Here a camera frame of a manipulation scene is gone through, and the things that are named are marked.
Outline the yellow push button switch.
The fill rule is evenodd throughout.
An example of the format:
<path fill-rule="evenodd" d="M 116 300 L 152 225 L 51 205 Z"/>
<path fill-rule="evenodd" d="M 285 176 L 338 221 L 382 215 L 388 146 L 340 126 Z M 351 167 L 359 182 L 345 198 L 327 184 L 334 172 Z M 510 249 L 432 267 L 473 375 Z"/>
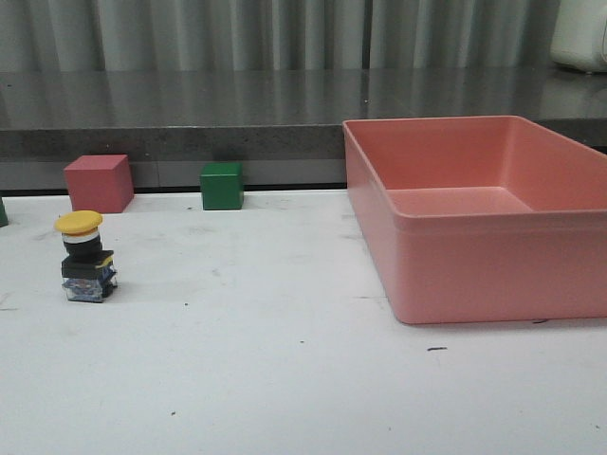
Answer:
<path fill-rule="evenodd" d="M 62 288 L 70 301 L 101 303 L 118 286 L 114 251 L 103 248 L 101 223 L 100 213 L 76 210 L 54 224 L 67 253 L 61 264 Z"/>

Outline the green cube block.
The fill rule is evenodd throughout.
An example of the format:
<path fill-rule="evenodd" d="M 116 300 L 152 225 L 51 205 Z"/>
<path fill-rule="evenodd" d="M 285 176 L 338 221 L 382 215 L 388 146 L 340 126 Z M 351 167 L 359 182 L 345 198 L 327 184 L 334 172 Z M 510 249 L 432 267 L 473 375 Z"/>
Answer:
<path fill-rule="evenodd" d="M 210 162 L 200 174 L 204 210 L 241 209 L 244 204 L 243 166 L 239 162 Z"/>

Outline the grey stone counter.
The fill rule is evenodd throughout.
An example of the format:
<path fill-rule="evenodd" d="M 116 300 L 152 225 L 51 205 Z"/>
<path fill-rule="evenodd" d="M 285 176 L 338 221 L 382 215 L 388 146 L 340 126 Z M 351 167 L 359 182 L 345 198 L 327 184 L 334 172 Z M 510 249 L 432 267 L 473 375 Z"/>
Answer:
<path fill-rule="evenodd" d="M 237 161 L 255 188 L 341 188 L 342 123 L 516 115 L 606 147 L 606 79 L 557 67 L 17 72 L 1 76 L 1 191 L 65 188 L 82 155 L 125 154 L 140 191 Z"/>

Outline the pink plastic bin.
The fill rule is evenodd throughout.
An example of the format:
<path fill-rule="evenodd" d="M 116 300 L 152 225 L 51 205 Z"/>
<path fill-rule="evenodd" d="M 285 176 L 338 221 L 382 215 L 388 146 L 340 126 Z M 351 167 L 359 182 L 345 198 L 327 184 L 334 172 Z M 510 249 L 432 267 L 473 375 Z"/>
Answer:
<path fill-rule="evenodd" d="M 343 133 L 398 320 L 605 316 L 604 154 L 515 116 L 356 119 Z"/>

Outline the pink cube block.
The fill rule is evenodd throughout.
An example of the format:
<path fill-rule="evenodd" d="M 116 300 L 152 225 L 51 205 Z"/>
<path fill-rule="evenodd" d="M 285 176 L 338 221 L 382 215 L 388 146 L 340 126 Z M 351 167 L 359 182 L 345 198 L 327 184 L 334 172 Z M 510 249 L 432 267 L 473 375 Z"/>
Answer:
<path fill-rule="evenodd" d="M 134 198 L 127 155 L 82 155 L 64 168 L 73 210 L 121 213 Z"/>

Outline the green block at left edge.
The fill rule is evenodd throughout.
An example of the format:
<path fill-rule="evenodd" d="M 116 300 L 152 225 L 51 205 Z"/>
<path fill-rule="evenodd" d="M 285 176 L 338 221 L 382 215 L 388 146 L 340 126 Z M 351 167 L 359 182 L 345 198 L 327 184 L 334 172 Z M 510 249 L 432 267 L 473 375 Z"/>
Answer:
<path fill-rule="evenodd" d="M 0 227 L 3 228 L 9 224 L 4 201 L 0 198 Z"/>

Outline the white appliance on counter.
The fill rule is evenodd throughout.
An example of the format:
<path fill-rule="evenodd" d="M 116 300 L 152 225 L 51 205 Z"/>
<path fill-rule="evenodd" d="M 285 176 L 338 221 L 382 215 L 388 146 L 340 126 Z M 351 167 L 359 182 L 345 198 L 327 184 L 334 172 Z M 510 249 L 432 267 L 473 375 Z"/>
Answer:
<path fill-rule="evenodd" d="M 550 58 L 585 73 L 606 72 L 606 0 L 561 0 Z"/>

